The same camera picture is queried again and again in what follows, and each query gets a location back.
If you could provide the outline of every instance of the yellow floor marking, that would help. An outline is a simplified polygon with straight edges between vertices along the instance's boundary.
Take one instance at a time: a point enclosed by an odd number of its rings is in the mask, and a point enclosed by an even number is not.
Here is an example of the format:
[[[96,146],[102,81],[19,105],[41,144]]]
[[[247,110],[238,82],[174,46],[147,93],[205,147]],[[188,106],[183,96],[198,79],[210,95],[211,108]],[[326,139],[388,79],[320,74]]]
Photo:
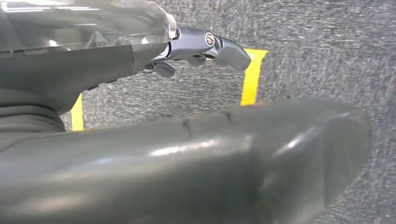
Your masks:
[[[71,110],[71,128],[73,131],[84,129],[83,100],[81,94]]]
[[[252,62],[245,71],[245,81],[243,83],[241,106],[253,105],[256,103],[257,89],[259,86],[262,60],[268,53],[267,50],[245,49]]]

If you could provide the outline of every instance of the screw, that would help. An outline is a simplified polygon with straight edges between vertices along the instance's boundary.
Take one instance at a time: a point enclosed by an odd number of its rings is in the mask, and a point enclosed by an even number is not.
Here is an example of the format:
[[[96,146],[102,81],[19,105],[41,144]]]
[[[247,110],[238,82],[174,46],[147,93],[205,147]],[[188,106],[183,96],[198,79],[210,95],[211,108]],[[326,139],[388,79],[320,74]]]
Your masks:
[[[215,38],[214,38],[214,35],[212,33],[207,33],[206,37],[205,37],[205,40],[206,40],[206,44],[209,47],[213,47]]]

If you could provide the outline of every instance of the dark gray fabric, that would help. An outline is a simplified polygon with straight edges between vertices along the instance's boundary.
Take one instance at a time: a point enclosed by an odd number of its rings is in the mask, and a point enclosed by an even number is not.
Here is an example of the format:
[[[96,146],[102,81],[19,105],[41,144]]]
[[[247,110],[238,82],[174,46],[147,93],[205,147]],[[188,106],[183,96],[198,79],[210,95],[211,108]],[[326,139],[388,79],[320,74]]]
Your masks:
[[[184,24],[270,51],[259,100],[329,97],[364,107],[373,158],[320,224],[396,223],[396,1],[160,0]],[[240,101],[243,73],[176,63],[172,79],[137,75],[84,93],[86,127],[182,116]]]

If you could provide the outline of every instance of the robotic arm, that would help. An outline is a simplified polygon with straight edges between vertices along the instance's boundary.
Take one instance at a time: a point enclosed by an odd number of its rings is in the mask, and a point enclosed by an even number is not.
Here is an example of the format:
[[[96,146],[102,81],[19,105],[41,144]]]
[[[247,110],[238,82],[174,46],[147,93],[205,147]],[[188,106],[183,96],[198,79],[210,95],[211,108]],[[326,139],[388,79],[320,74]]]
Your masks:
[[[365,113],[328,100],[65,132],[58,115],[99,84],[250,59],[152,2],[0,3],[1,224],[306,224],[369,155]]]

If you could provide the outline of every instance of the transparent plastic cover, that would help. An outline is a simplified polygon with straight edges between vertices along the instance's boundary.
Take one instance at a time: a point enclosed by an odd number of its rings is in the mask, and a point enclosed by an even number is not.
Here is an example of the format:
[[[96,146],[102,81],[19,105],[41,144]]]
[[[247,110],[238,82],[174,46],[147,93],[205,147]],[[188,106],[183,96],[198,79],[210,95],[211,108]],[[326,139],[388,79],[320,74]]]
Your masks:
[[[0,0],[0,52],[40,54],[169,42],[176,22],[146,0]]]

